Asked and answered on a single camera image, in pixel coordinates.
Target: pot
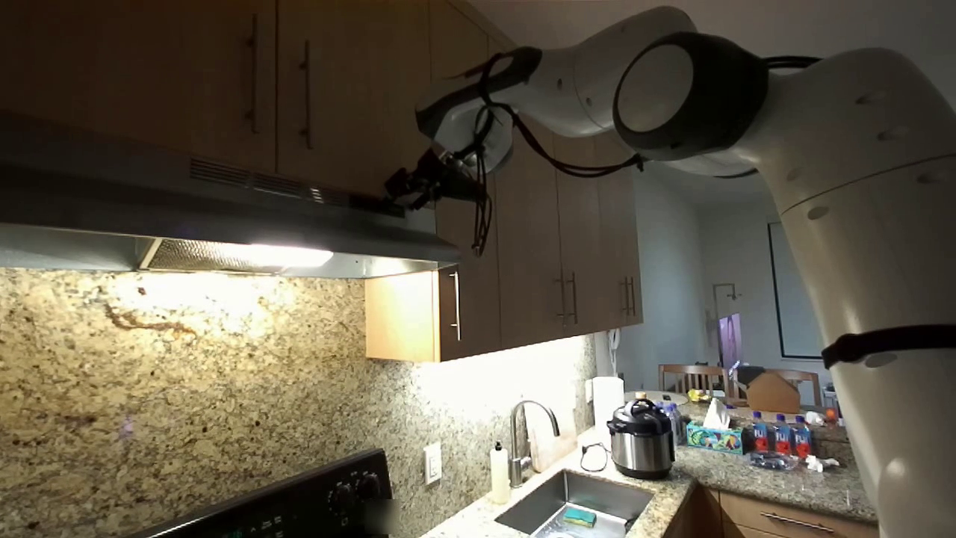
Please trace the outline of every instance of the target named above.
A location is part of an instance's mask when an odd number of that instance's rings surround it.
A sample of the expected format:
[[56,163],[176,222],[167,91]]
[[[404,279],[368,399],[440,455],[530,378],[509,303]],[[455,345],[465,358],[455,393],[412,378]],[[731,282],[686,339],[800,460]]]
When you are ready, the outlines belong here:
[[633,479],[667,479],[676,464],[668,417],[648,399],[627,402],[607,421],[609,452],[619,473]]

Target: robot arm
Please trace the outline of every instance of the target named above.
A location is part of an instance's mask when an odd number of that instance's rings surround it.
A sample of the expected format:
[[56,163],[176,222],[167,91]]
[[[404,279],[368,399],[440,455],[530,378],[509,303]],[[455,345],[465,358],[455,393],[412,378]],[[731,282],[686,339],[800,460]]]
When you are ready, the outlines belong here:
[[778,74],[652,10],[471,70],[419,113],[435,145],[424,163],[461,185],[503,168],[512,110],[564,137],[615,130],[654,163],[754,164],[830,345],[881,536],[956,536],[956,421],[940,417],[956,411],[956,118],[907,59],[848,52]]

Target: light switch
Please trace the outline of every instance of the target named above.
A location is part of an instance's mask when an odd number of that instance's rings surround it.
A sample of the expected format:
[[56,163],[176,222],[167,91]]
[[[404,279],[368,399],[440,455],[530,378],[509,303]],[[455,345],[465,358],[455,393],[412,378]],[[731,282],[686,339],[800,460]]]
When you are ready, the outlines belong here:
[[435,484],[443,479],[443,442],[424,446],[424,484]]

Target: kitchen appliance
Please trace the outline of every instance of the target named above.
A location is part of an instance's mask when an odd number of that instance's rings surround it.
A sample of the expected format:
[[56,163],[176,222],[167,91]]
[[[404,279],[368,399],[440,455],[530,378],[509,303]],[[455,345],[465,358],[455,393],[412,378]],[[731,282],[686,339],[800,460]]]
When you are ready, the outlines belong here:
[[[0,183],[0,267],[376,279],[458,263],[428,212],[11,113]],[[283,251],[247,260],[247,246]]]
[[389,538],[389,460],[383,448],[295,476],[243,500],[140,532],[150,538]]
[[648,399],[633,399],[607,421],[609,452],[619,473],[633,479],[667,479],[676,464],[668,417]]
[[595,426],[604,426],[624,405],[624,381],[622,378],[592,378],[595,393]]

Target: kitchen sink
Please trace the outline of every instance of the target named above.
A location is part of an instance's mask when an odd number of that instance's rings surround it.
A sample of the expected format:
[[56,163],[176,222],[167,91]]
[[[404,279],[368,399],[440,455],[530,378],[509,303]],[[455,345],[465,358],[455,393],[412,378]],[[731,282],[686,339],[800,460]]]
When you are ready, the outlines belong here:
[[[559,473],[527,500],[512,505],[495,523],[527,536],[607,536],[622,538],[652,502],[654,493],[643,487],[612,484],[595,476]],[[564,509],[597,514],[595,526],[562,523]]]

